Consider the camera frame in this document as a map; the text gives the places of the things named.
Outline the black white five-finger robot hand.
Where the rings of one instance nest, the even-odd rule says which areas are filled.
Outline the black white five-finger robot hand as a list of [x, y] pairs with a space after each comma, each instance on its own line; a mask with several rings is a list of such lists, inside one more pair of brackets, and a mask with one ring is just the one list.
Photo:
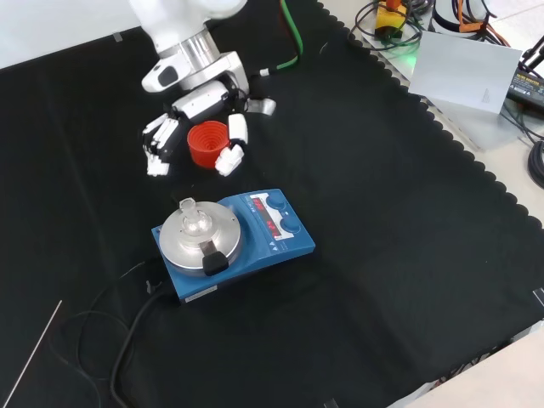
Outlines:
[[195, 125], [229, 108], [242, 108], [246, 101], [247, 92], [226, 75], [177, 99], [141, 132], [147, 174], [151, 177], [167, 175], [176, 149]]

